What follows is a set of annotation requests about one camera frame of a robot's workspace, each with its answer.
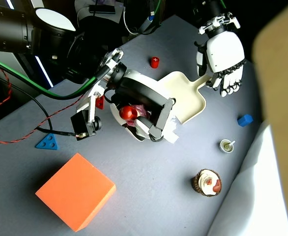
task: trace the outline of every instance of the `beige dustpan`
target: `beige dustpan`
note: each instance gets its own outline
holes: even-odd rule
[[[199,89],[210,78],[204,75],[191,82],[182,72],[175,71],[158,81],[168,90],[170,97],[176,99],[173,111],[181,124],[188,122],[205,109],[206,100],[200,94]]]

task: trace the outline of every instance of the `cupcake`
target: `cupcake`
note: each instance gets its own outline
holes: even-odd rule
[[[192,187],[204,196],[213,197],[221,192],[222,181],[215,171],[203,169],[192,179]]]

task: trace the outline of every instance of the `cupcake wrapper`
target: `cupcake wrapper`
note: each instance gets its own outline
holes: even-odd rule
[[[198,172],[198,174],[197,174],[194,178],[192,178],[192,187],[193,187],[193,189],[194,189],[196,192],[201,193],[203,196],[207,196],[207,197],[217,196],[218,194],[220,194],[220,192],[222,191],[222,189],[221,189],[219,192],[217,192],[216,195],[206,195],[206,194],[203,193],[203,191],[202,191],[201,188],[199,187],[200,174],[201,174],[201,172],[204,171],[204,170],[209,170],[209,169],[202,169],[202,170],[200,170],[200,172]],[[221,181],[220,176],[219,176],[215,171],[213,171],[213,170],[209,170],[209,171],[214,172],[214,173],[218,176],[218,179]]]

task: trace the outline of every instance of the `blue triangle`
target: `blue triangle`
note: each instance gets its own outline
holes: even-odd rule
[[[53,134],[48,134],[40,143],[37,144],[36,148],[58,150],[58,144]]]

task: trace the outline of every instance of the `orange box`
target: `orange box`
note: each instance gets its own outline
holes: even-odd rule
[[[114,192],[115,184],[76,153],[36,195],[77,232],[89,224]]]

